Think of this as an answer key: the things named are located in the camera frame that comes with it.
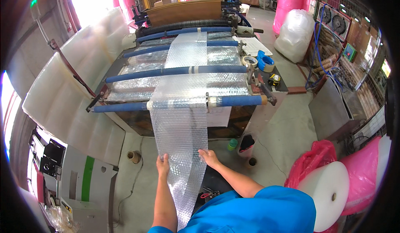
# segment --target bubble wrap sheet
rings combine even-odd
[[[164,68],[207,65],[207,32],[179,34],[171,43]]]
[[[158,154],[169,156],[168,185],[178,230],[192,216],[207,166],[197,151],[208,149],[208,78],[209,74],[163,76],[149,101]]]
[[[174,40],[175,38],[144,41],[138,50],[171,44]],[[233,38],[230,32],[215,32],[208,33],[207,40],[233,40]],[[128,59],[129,65],[121,70],[120,75],[164,68],[167,56],[168,51],[158,51],[131,57]],[[207,47],[207,64],[205,65],[241,65],[237,48],[232,46]],[[149,100],[159,80],[160,77],[147,77],[115,82],[107,100]],[[216,96],[248,95],[245,74],[214,74],[207,79],[206,83],[207,91],[212,96],[214,93]]]

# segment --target paper document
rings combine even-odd
[[[272,55],[271,51],[268,50],[257,38],[252,37],[252,38],[242,38],[242,37],[232,37],[234,40],[240,43],[240,41],[243,41],[243,43],[246,43],[246,46],[243,46],[243,50],[246,53],[246,55],[250,55],[253,57],[257,57],[258,50],[261,50],[265,53],[265,55]]]
[[[213,107],[207,113],[207,127],[227,127],[232,107]]]

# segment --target green stripe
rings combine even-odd
[[[92,171],[93,171],[94,158],[87,156],[85,170],[83,171],[82,178],[82,201],[89,201],[90,194],[90,181],[92,180]]]

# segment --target scissors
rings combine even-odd
[[[216,197],[216,196],[218,196],[220,194],[219,191],[214,191],[214,190],[212,190],[210,188],[207,188],[207,187],[204,187],[203,190],[206,191],[207,193],[202,194],[200,196],[200,198],[209,197],[210,199],[212,199],[212,198],[214,198],[214,197]]]

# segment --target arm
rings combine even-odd
[[[207,165],[218,171],[233,187],[233,189],[242,197],[254,197],[254,195],[256,195],[258,191],[265,188],[248,176],[240,174],[221,164],[214,151],[208,150],[208,152],[206,152],[204,150],[199,150],[198,152],[204,158]]]
[[[158,185],[156,202],[154,203],[154,226],[162,226],[176,232],[178,228],[178,217],[170,189],[167,184],[167,176],[170,166],[168,164],[168,155],[164,155],[164,161],[160,156],[157,159]]]

